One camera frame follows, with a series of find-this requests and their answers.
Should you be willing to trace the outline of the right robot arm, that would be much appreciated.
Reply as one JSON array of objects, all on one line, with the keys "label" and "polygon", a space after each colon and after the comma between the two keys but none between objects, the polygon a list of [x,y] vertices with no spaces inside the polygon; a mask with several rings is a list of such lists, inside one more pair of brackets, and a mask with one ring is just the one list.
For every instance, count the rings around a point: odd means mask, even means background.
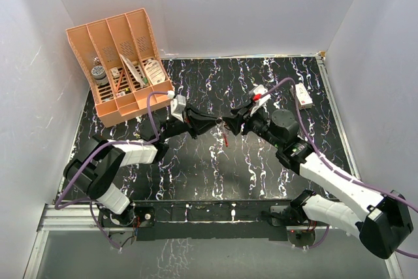
[{"label": "right robot arm", "polygon": [[413,232],[413,223],[403,196],[376,192],[346,175],[298,134],[299,124],[289,110],[275,110],[270,117],[242,107],[224,117],[226,128],[235,135],[248,132],[274,146],[276,157],[287,169],[331,192],[330,201],[304,191],[291,202],[291,217],[301,225],[310,220],[324,222],[357,237],[375,256],[388,259]]}]

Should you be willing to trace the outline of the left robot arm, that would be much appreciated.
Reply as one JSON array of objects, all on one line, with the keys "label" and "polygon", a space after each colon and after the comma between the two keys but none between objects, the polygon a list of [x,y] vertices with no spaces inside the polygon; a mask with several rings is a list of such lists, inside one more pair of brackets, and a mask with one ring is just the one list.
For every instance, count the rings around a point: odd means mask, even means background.
[{"label": "left robot arm", "polygon": [[182,113],[170,115],[166,120],[153,116],[144,120],[140,126],[140,138],[132,142],[107,140],[94,135],[67,163],[63,177],[68,185],[74,185],[88,199],[102,205],[104,215],[112,223],[131,225],[135,218],[133,201],[114,183],[119,168],[158,163],[169,148],[165,143],[167,139],[182,133],[189,133],[195,139],[221,122],[221,118],[187,105]]}]

